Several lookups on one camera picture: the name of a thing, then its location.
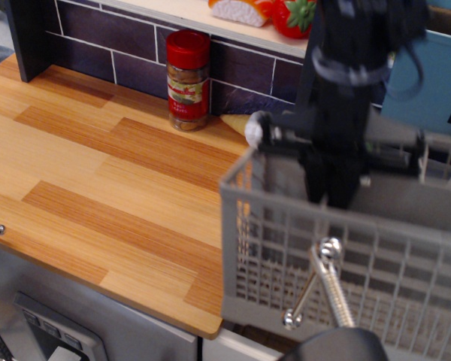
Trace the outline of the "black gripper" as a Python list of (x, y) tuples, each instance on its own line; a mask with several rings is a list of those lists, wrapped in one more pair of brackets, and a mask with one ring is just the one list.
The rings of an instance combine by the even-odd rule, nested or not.
[(344, 85), (323, 76), (292, 113), (260, 114), (256, 149), (291, 156), (304, 168), (308, 198), (346, 209), (372, 171), (418, 176), (423, 132), (381, 117), (371, 108), (371, 85)]

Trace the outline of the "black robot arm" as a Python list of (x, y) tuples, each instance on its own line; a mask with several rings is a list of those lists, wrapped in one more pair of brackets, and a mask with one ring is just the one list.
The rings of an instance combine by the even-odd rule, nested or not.
[(316, 101), (292, 113), (255, 112), (246, 139), (262, 152), (294, 156), (311, 202), (347, 208), (372, 167), (398, 170), (367, 151), (372, 92), (388, 76), (389, 54), (411, 51), (425, 37), (429, 10), (424, 1), (320, 1), (317, 7), (322, 39), (310, 54)]

